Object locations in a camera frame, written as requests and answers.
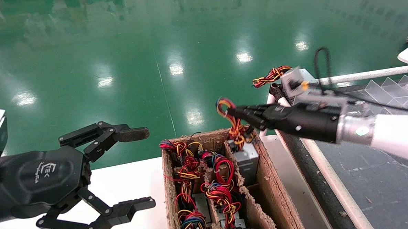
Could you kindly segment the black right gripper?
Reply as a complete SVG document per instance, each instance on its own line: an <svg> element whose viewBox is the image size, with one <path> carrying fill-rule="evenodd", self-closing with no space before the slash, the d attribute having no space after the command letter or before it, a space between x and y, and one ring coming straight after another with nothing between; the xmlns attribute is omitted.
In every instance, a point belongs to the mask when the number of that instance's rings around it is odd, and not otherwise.
<svg viewBox="0 0 408 229"><path fill-rule="evenodd" d="M300 138L336 143L340 110L333 106L318 108L307 103L291 107L262 104L231 107L227 114L259 130L280 130Z"/></svg>

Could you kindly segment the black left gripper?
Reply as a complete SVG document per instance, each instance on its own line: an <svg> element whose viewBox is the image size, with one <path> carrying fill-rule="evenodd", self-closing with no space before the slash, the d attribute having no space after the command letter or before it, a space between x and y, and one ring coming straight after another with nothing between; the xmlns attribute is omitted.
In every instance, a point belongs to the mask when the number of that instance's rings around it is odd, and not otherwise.
<svg viewBox="0 0 408 229"><path fill-rule="evenodd" d="M0 158L0 220L28 219L46 213L36 223L40 229L111 229L130 223L136 212L154 208L156 201L145 197L110 207L87 189L92 174L88 162L94 163L116 142L134 142L149 136L146 127L99 121L59 137L59 149ZM85 144L84 154L74 149ZM96 220L86 224L58 219L80 200L99 213Z"/></svg>

